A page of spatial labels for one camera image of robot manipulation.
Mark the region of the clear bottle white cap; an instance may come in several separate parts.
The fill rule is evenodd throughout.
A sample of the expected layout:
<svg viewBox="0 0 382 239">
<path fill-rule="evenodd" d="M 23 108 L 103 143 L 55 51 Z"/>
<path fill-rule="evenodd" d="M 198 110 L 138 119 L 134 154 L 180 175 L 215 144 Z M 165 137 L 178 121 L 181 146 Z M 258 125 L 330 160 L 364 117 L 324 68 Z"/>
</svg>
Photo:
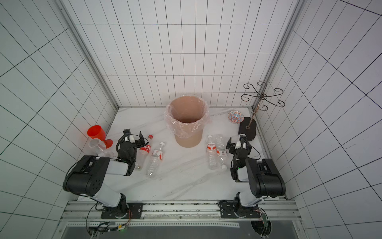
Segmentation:
<svg viewBox="0 0 382 239">
<path fill-rule="evenodd" d="M 159 145 L 153 150 L 153 153 L 146 171 L 146 175 L 150 178 L 155 177 L 158 172 L 159 165 L 162 162 L 162 159 L 164 156 L 163 149 L 165 145 L 166 144 L 164 142 L 160 142 Z"/>
</svg>

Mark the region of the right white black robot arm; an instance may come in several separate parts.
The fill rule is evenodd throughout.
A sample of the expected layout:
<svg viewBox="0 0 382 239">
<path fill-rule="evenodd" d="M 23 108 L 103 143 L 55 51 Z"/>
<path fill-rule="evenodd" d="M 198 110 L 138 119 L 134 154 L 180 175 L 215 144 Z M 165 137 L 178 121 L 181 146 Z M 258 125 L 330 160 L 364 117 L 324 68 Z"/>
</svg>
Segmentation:
<svg viewBox="0 0 382 239">
<path fill-rule="evenodd" d="M 286 185 L 272 159 L 255 159 L 249 154 L 253 146 L 246 135 L 239 140 L 227 142 L 226 149 L 233 155 L 230 173 L 235 182 L 248 183 L 246 191 L 238 192 L 233 201 L 219 203 L 223 218 L 260 218 L 265 211 L 258 203 L 266 198 L 277 198 L 286 194 Z"/>
</svg>

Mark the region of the clear bottle red white label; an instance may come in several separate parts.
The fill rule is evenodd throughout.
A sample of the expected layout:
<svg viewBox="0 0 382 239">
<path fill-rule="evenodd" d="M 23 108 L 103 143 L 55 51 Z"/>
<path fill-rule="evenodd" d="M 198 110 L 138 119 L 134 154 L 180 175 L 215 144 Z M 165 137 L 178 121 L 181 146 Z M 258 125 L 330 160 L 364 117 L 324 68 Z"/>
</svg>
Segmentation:
<svg viewBox="0 0 382 239">
<path fill-rule="evenodd" d="M 212 135 L 208 135 L 207 140 L 207 152 L 208 152 L 208 162 L 209 162 L 209 169 L 215 170 L 218 168 L 217 163 L 217 152 L 216 152 L 216 144 L 213 141 Z"/>
</svg>

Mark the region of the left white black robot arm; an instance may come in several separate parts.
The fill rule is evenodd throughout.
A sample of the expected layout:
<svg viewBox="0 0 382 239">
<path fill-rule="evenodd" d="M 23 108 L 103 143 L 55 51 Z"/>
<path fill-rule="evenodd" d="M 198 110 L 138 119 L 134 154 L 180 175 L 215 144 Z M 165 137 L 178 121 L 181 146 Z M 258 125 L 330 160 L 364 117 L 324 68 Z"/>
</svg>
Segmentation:
<svg viewBox="0 0 382 239">
<path fill-rule="evenodd" d="M 135 169 L 138 149 L 148 144 L 149 140 L 142 133 L 136 135 L 125 129 L 116 144 L 117 158 L 84 155 L 68 170 L 64 191 L 102 204 L 102 218 L 126 218 L 130 209 L 125 195 L 107 186 L 104 179 L 106 175 L 130 176 Z"/>
</svg>

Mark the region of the red label cola bottle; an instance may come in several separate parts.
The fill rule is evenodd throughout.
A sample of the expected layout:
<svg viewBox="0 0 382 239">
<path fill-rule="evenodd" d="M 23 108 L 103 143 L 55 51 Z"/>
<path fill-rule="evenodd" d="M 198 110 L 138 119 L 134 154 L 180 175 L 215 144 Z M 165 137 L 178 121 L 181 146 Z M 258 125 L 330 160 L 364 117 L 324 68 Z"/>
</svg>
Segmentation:
<svg viewBox="0 0 382 239">
<path fill-rule="evenodd" d="M 146 146 L 141 147 L 137 151 L 137 159 L 136 159 L 136 162 L 135 162 L 135 167 L 136 167 L 137 170 L 141 170 L 143 168 L 145 159 L 149 155 L 149 153 L 151 151 L 151 148 L 152 148 L 151 145 L 147 144 Z"/>
</svg>

